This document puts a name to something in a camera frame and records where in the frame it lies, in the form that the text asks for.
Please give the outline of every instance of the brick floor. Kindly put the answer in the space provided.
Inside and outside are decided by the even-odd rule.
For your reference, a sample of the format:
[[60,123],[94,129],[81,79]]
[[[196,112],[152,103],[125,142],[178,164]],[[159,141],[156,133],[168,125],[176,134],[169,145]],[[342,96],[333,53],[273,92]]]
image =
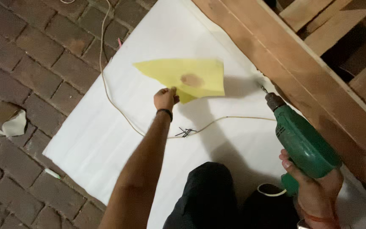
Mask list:
[[[110,0],[103,66],[155,2]],[[42,152],[99,75],[107,9],[106,0],[0,0],[0,102],[28,121],[24,135],[0,136],[0,229],[93,229],[103,216],[105,205]]]

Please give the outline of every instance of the yellow paper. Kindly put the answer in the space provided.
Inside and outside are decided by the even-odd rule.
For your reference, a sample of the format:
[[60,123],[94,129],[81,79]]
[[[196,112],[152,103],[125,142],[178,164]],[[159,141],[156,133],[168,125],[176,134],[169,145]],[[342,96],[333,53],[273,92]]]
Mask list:
[[144,75],[177,88],[181,103],[224,96],[224,64],[215,59],[160,59],[134,63]]

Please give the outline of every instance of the green power drill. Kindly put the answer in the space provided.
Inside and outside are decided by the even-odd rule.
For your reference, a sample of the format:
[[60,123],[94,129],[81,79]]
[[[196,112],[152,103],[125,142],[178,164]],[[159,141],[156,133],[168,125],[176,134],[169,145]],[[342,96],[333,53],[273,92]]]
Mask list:
[[[267,94],[267,105],[277,120],[276,136],[294,164],[312,178],[324,177],[339,168],[340,158],[317,130],[280,96],[261,88]],[[281,180],[288,195],[298,192],[299,183],[290,174],[282,175]]]

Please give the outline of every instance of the knee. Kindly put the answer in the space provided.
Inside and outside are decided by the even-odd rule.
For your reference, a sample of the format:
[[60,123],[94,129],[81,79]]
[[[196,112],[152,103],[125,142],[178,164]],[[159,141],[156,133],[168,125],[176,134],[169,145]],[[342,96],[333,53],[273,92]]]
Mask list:
[[223,164],[217,162],[206,162],[190,172],[193,174],[203,174],[203,175],[217,175],[217,176],[229,176],[231,177],[230,170]]

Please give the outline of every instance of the black wristband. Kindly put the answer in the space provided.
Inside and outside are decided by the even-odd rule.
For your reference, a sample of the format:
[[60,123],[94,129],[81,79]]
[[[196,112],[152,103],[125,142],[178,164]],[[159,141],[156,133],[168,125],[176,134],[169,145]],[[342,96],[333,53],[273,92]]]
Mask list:
[[157,113],[159,113],[159,112],[161,112],[161,111],[166,112],[166,113],[170,116],[170,122],[172,122],[172,121],[173,121],[173,114],[170,112],[170,110],[168,110],[168,109],[159,109],[159,110],[156,112],[156,114],[157,114]]

